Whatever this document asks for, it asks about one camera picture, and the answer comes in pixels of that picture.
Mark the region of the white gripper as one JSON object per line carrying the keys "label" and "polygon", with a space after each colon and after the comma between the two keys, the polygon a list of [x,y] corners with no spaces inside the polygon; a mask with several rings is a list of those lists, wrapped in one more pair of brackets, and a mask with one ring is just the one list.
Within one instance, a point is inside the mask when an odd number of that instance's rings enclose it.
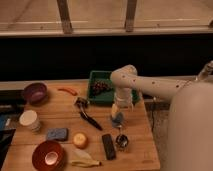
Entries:
{"label": "white gripper", "polygon": [[114,103],[111,108],[111,116],[113,119],[117,117],[119,108],[125,108],[127,113],[132,113],[134,111],[134,107],[132,106],[132,90],[130,88],[116,88]]}

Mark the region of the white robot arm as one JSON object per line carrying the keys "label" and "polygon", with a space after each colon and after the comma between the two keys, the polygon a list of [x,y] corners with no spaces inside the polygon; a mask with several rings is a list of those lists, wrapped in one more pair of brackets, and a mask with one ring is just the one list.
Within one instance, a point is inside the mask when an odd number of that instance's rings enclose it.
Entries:
{"label": "white robot arm", "polygon": [[213,60],[193,81],[144,77],[126,65],[113,71],[114,105],[132,105],[133,90],[170,103],[164,171],[213,171]]}

